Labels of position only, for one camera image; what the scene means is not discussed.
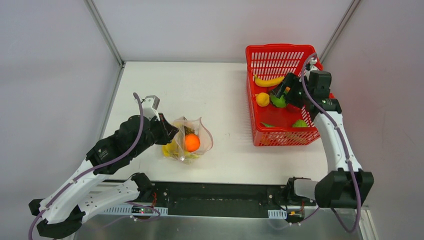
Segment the clear zip top bag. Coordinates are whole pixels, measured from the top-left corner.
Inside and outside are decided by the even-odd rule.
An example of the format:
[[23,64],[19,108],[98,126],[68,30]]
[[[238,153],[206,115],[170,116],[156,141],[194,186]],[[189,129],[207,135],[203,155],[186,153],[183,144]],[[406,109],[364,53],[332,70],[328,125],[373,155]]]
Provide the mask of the clear zip top bag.
[[162,147],[164,157],[190,165],[214,146],[211,132],[202,118],[190,120],[182,116],[172,123],[178,129],[171,143]]

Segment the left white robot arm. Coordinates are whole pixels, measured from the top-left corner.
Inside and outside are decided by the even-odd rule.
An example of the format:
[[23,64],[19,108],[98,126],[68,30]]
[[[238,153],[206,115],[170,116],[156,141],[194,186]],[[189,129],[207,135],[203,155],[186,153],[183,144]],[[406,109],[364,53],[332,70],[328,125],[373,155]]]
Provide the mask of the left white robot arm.
[[62,239],[77,232],[83,223],[104,210],[129,201],[147,202],[153,195],[153,184],[145,173],[133,173],[119,186],[90,195],[99,183],[153,145],[172,142],[179,129],[162,113],[152,118],[133,115],[120,124],[114,134],[99,140],[86,154],[77,171],[51,196],[29,203],[36,217],[28,238],[36,228],[41,237]]

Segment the toy watermelon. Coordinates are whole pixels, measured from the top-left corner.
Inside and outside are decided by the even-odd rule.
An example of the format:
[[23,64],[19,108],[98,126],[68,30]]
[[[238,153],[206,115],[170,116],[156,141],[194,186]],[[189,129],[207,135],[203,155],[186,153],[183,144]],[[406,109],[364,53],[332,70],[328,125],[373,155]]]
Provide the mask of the toy watermelon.
[[275,95],[269,95],[270,103],[276,108],[285,108],[288,104],[284,98],[284,95],[277,97]]

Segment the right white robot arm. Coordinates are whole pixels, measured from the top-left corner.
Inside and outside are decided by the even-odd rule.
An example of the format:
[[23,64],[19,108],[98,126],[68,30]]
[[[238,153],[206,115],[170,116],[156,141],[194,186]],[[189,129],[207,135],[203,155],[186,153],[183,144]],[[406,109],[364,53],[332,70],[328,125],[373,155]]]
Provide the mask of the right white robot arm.
[[320,181],[291,177],[281,191],[283,201],[296,205],[303,198],[321,208],[359,209],[374,184],[374,176],[364,171],[355,157],[344,130],[342,108],[332,98],[332,76],[312,70],[306,76],[288,73],[272,90],[286,103],[304,107],[319,132],[328,173]]

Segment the red plastic basket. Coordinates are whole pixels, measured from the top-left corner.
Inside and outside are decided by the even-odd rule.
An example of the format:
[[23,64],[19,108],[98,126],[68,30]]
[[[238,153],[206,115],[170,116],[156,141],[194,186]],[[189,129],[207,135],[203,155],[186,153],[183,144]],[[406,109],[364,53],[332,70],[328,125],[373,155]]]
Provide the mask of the red plastic basket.
[[[308,44],[272,43],[246,47],[246,91],[255,146],[306,146],[319,139],[320,134],[305,107],[300,109],[288,104],[285,108],[277,108],[271,103],[266,107],[258,106],[255,95],[269,93],[271,88],[257,86],[254,82],[254,75],[263,80],[287,73],[300,75],[303,62],[315,51]],[[297,120],[304,120],[308,127],[292,127]],[[263,127],[260,122],[274,127]]]

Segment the orange toy orange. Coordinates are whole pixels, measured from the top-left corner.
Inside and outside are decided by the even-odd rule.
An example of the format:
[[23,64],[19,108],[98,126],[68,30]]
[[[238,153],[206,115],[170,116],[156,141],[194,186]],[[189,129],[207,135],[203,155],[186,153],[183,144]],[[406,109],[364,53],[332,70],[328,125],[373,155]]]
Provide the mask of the orange toy orange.
[[200,138],[194,133],[185,135],[184,143],[185,149],[190,153],[197,151],[201,146]]

